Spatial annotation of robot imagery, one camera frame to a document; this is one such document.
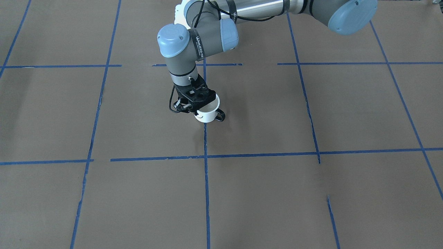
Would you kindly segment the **white mug black handle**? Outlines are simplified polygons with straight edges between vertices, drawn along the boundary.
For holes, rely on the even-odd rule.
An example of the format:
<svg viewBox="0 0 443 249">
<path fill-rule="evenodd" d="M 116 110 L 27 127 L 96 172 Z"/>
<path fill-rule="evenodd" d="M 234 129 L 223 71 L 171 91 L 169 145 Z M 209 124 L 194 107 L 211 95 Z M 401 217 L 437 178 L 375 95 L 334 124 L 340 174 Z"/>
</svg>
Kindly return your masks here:
<svg viewBox="0 0 443 249">
<path fill-rule="evenodd" d="M 209 123 L 214 120 L 223 122 L 226 118 L 226 114 L 219 107 L 220 98 L 216 94 L 214 101 L 197 110 L 195 118 L 202 123 Z"/>
</svg>

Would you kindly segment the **blue tape line lengthwise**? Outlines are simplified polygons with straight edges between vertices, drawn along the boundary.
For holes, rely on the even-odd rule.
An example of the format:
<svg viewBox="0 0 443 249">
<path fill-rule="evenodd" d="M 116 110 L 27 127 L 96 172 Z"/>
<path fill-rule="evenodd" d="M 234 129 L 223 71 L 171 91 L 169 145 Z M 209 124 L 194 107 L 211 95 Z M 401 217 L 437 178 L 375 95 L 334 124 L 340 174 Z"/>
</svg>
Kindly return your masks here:
<svg viewBox="0 0 443 249">
<path fill-rule="evenodd" d="M 206 248 L 211 248 L 210 215 L 209 215 L 209 177 L 208 177 L 208 148 L 207 123 L 204 123 L 204 173 L 205 173 L 205 210 L 206 210 Z"/>
</svg>

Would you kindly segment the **blue tape crosswise far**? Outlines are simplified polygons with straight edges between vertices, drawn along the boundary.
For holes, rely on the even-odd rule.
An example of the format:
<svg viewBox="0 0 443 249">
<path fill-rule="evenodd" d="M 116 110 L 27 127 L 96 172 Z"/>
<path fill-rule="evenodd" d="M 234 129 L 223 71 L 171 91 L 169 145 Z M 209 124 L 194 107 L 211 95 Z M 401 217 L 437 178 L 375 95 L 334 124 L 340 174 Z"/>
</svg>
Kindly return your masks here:
<svg viewBox="0 0 443 249">
<path fill-rule="evenodd" d="M 329 66 L 329 65 L 442 65 L 443 62 L 312 62 L 312 63 L 277 63 L 277 66 Z M 197 66 L 243 66 L 243 63 L 206 63 Z"/>
</svg>

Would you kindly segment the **blue tape line crosswise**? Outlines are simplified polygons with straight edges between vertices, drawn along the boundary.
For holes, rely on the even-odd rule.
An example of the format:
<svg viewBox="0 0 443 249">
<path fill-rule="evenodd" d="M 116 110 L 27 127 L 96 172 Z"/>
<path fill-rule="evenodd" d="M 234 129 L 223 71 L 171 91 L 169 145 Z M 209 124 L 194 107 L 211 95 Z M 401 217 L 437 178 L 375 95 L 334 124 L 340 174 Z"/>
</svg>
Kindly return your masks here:
<svg viewBox="0 0 443 249">
<path fill-rule="evenodd" d="M 278 156 L 318 156 L 340 154 L 374 154 L 374 153 L 402 153 L 442 151 L 443 148 L 407 148 L 407 149 L 379 149 L 379 150 L 351 150 L 351 151 L 320 151 L 320 152 L 292 152 L 292 153 L 258 153 L 258 154 L 220 154 L 220 155 L 191 155 L 191 156 L 162 156 L 162 157 L 135 157 L 135 158 L 112 158 L 110 162 L 134 162 L 150 160 L 182 160 L 204 158 L 243 158 L 243 157 L 278 157 Z"/>
</svg>

